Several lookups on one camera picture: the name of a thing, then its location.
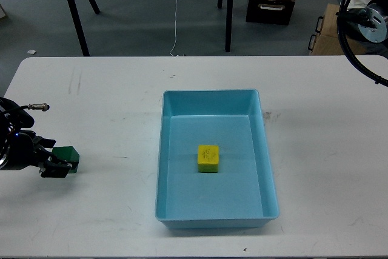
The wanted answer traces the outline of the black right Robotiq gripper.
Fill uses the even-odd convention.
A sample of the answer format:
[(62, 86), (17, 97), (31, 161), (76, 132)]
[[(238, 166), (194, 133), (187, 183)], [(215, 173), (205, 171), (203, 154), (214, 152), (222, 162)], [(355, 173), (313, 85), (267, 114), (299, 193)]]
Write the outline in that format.
[(1, 170), (22, 170), (28, 166), (39, 167), (42, 178), (65, 178), (72, 169), (72, 164), (49, 155), (36, 162), (34, 150), (43, 147), (52, 149), (56, 140), (43, 138), (35, 133), (17, 133), (11, 137), (5, 154), (1, 157)]

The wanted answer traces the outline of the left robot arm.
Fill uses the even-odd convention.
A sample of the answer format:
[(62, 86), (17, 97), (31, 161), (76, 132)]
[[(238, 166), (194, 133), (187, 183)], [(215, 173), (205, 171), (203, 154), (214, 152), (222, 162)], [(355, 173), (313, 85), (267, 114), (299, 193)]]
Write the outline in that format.
[(387, 79), (369, 70), (355, 56), (346, 36), (346, 28), (354, 25), (369, 43), (387, 46), (387, 0), (370, 0), (363, 8), (349, 9), (351, 0), (341, 0), (337, 14), (337, 35), (342, 51), (351, 65), (375, 82), (387, 86)]

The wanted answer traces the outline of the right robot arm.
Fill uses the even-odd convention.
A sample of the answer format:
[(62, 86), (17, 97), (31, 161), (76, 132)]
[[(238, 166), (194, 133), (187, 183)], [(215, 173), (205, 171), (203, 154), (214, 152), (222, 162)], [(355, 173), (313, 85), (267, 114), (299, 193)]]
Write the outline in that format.
[(56, 147), (55, 140), (30, 130), (35, 120), (26, 111), (46, 112), (49, 108), (46, 103), (19, 106), (1, 98), (1, 170), (34, 166), (43, 178), (64, 178), (77, 172), (79, 154), (74, 147)]

